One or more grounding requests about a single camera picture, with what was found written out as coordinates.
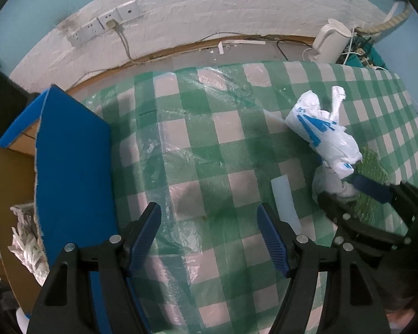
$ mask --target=green checkered tablecloth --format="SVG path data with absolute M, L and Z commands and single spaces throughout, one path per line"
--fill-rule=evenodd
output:
M 256 223 L 261 202 L 274 206 L 271 179 L 288 175 L 305 235 L 329 246 L 335 230 L 311 198 L 316 154 L 278 118 L 308 90 L 330 110 L 333 85 L 347 94 L 347 132 L 378 154 L 391 182 L 418 186 L 418 118 L 396 74 L 301 62 L 186 68 L 141 74 L 83 102 L 111 126 L 120 226 L 149 201 L 163 211 L 135 278 L 153 332 L 268 332 L 288 285 Z M 404 230 L 389 207 L 376 221 Z M 309 333 L 324 287 L 320 275 Z

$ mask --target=white brick wall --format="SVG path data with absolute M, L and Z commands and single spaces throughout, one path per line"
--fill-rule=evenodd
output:
M 28 91 L 42 91 L 51 83 L 67 89 L 86 72 L 126 63 L 123 46 L 113 31 L 80 48 L 73 48 L 66 39 L 94 17 L 126 1 L 94 0 L 69 16 L 30 50 L 11 79 Z M 328 18 L 350 28 L 385 18 L 367 0 L 139 0 L 139 5 L 143 16 L 124 25 L 133 58 L 219 31 L 316 36 Z

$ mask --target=white plastic bag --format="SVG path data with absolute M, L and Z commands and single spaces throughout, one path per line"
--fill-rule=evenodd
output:
M 331 113 L 320 110 L 318 96 L 311 90 L 303 93 L 286 117 L 288 127 L 310 143 L 323 159 L 323 163 L 345 178 L 354 172 L 352 164 L 362 159 L 354 138 L 339 125 L 339 108 L 346 93 L 344 88 L 333 86 Z

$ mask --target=crumpled plastic bag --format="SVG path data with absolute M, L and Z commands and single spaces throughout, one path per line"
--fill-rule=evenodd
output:
M 343 179 L 354 172 L 352 164 L 362 159 L 354 138 L 345 133 L 339 122 L 339 108 L 346 93 L 333 86 L 331 113 L 320 109 L 319 97 L 311 90 L 303 93 L 286 117 L 286 125 L 310 143 L 323 160 L 323 164 Z
M 28 268 L 40 286 L 49 274 L 48 260 L 34 221 L 34 203 L 12 206 L 10 210 L 17 216 L 17 229 L 12 227 L 12 246 L 9 251 Z

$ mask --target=green mesh scrubber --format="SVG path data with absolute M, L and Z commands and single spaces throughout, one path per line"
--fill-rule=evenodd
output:
M 387 182 L 387 172 L 382 168 L 378 155 L 369 148 L 361 148 L 362 162 L 356 164 L 356 172 L 378 183 Z M 358 192 L 355 211 L 359 220 L 370 226 L 376 226 L 377 222 L 384 217 L 383 206 L 375 199 Z

